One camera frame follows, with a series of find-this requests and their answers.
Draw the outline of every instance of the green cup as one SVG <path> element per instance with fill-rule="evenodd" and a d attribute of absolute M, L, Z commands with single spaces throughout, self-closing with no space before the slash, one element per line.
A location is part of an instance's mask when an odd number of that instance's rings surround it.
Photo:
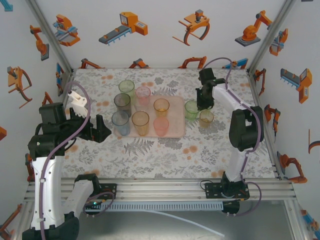
<path fill-rule="evenodd" d="M 131 80 L 123 80 L 119 84 L 119 90 L 123 94 L 128 94 L 131 98 L 131 102 L 134 103 L 134 99 L 136 98 L 136 90 L 135 83 Z"/>
<path fill-rule="evenodd" d="M 189 121 L 194 121 L 199 113 L 198 107 L 197 107 L 197 102 L 194 100 L 188 101 L 184 105 L 185 109 L 185 118 L 188 119 Z"/>

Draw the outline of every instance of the blue cup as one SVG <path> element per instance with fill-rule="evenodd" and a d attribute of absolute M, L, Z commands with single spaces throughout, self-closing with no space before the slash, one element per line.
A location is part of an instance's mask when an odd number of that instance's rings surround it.
<path fill-rule="evenodd" d="M 112 115 L 111 120 L 121 136 L 127 136 L 130 133 L 129 115 L 127 112 L 117 111 Z"/>

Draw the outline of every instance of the table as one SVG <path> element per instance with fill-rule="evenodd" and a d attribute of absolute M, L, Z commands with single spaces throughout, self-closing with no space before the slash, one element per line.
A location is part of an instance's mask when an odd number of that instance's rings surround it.
<path fill-rule="evenodd" d="M 78 69 L 74 80 L 87 91 L 91 101 L 91 122 L 96 114 L 113 130 L 112 114 L 117 110 L 113 98 L 122 80 L 132 80 L 135 88 L 148 86 L 152 95 L 181 96 L 187 102 L 196 99 L 195 88 L 201 87 L 198 69 Z M 228 69 L 214 69 L 217 78 L 225 78 Z M 254 105 L 244 69 L 229 77 L 229 87 L 245 102 Z M 73 88 L 84 96 L 78 87 Z M 75 178 L 83 173 L 96 173 L 100 178 L 220 178 L 230 161 L 231 118 L 217 102 L 211 110 L 215 116 L 209 128 L 201 128 L 199 119 L 185 121 L 183 138 L 117 137 L 110 135 L 96 143 L 78 138 L 66 152 L 62 177 Z M 250 155 L 246 178 L 274 178 L 266 142 Z"/>

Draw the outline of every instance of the pink cup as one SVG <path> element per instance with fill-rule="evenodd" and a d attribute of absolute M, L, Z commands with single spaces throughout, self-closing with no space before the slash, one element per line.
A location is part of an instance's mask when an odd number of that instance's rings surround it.
<path fill-rule="evenodd" d="M 135 95 L 138 98 L 139 104 L 141 106 L 149 105 L 149 97 L 151 95 L 151 91 L 146 86 L 140 86 L 135 90 Z"/>
<path fill-rule="evenodd" d="M 155 130 L 155 133 L 159 136 L 159 137 L 163 137 L 164 135 L 167 134 L 168 129 L 169 129 L 169 121 L 168 119 L 166 119 L 163 116 L 157 117 L 154 121 L 153 121 L 153 127 Z"/>

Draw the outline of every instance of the white cable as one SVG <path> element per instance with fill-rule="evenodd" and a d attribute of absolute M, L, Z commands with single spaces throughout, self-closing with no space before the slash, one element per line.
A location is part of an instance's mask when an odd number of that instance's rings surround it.
<path fill-rule="evenodd" d="M 221 236 L 221 237 L 223 237 L 223 238 L 225 237 L 224 234 L 222 234 L 222 233 L 220 233 L 220 232 L 218 232 L 218 231 L 212 230 L 212 229 L 210 229 L 210 228 L 208 228 L 208 227 L 206 227 L 206 226 L 203 226 L 203 225 L 201 225 L 201 224 L 199 224 L 199 223 L 196 223 L 196 222 L 194 222 L 194 221 L 190 221 L 190 220 L 185 219 L 185 218 L 182 218 L 182 217 L 178 217 L 178 216 L 171 215 L 171 214 L 168 214 L 168 213 L 165 213 L 165 212 L 161 212 L 161 211 L 142 210 L 142 212 L 147 212 L 147 213 L 152 213 L 152 214 L 160 214 L 160 215 L 164 215 L 164 216 L 171 217 L 171 218 L 174 218 L 174 219 L 178 219 L 178 220 L 187 222 L 187 223 L 189 223 L 189 224 L 196 225 L 196 226 L 198 226 L 198 227 L 200 227 L 200 228 L 203 228 L 203 229 L 205 229 L 205 230 L 207 230 L 207 231 L 209 231 L 209 232 L 211 232 L 211 233 L 213 233 L 213 234 L 217 234 L 217 235 L 219 235 L 219 236 Z"/>

